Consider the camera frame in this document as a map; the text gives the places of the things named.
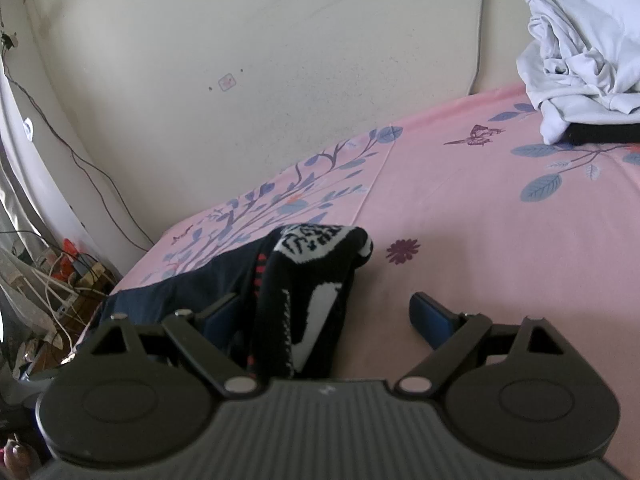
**pink bed sheet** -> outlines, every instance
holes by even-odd
[[[546,317],[612,387],[607,457],[640,478],[640,148],[545,146],[521,86],[340,142],[171,228],[120,282],[193,269],[280,224],[357,224],[356,274],[334,371],[395,381],[430,352],[408,320],[423,290],[495,322]]]

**crumpled white shirt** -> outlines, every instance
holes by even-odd
[[[640,0],[525,0],[529,46],[516,61],[546,144],[570,123],[640,123]]]

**white sticker on curtain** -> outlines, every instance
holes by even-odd
[[[24,134],[27,136],[29,142],[33,142],[33,123],[30,118],[26,118],[22,122],[22,126],[24,126]]]

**black garment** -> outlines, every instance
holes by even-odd
[[[572,123],[559,142],[579,146],[581,144],[606,144],[612,142],[640,142],[640,124],[580,124]]]
[[[178,308],[200,312],[238,293],[222,318],[199,330],[258,378],[324,378],[344,324],[354,270],[372,251],[360,228],[296,224],[220,254],[203,267],[104,301],[135,324],[158,323]]]

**mattress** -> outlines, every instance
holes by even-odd
[[[395,381],[430,352],[408,320],[419,290],[494,322],[546,317],[617,395],[607,457],[638,478],[640,146],[545,146],[540,122],[514,86],[383,124],[175,225],[118,290],[282,224],[357,224],[374,253],[356,272],[336,376]]]

